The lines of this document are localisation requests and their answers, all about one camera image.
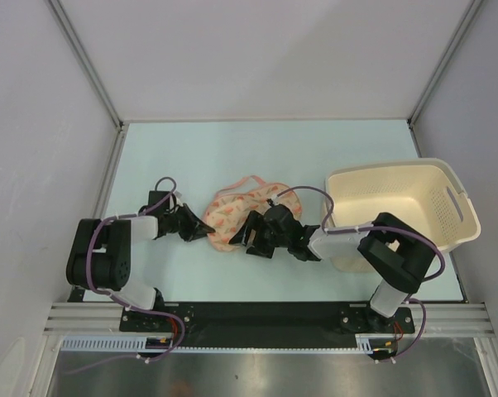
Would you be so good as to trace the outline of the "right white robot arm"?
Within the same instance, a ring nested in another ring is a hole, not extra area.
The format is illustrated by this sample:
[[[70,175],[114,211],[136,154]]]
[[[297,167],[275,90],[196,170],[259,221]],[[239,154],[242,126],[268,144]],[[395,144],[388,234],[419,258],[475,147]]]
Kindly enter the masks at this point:
[[[427,237],[390,213],[355,227],[325,228],[302,224],[282,204],[263,214],[251,211],[228,243],[265,258],[277,248],[299,261],[360,256],[382,278],[366,311],[366,323],[376,332],[395,323],[397,308],[419,290],[433,259],[441,256]]]

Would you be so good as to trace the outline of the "pink floral laundry bag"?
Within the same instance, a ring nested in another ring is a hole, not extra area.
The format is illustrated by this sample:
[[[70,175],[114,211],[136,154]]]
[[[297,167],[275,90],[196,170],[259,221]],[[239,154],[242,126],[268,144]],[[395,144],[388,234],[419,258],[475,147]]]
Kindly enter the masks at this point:
[[[270,207],[266,200],[273,194],[280,196],[280,204]],[[215,229],[208,239],[220,252],[231,252],[238,247],[229,240],[245,222],[248,213],[255,210],[267,218],[291,217],[299,221],[303,212],[298,195],[282,183],[268,183],[256,175],[242,178],[235,184],[219,190],[204,212],[203,221]]]

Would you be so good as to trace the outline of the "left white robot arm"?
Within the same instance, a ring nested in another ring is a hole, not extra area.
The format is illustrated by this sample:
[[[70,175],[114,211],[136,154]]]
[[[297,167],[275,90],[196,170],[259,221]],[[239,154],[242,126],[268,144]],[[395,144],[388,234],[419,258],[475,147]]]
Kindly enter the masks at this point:
[[[131,217],[104,222],[100,218],[79,221],[67,261],[70,285],[89,289],[139,308],[138,320],[151,331],[167,320],[162,293],[132,274],[133,248],[168,234],[192,242],[215,233],[200,220],[177,193],[152,190],[147,205]]]

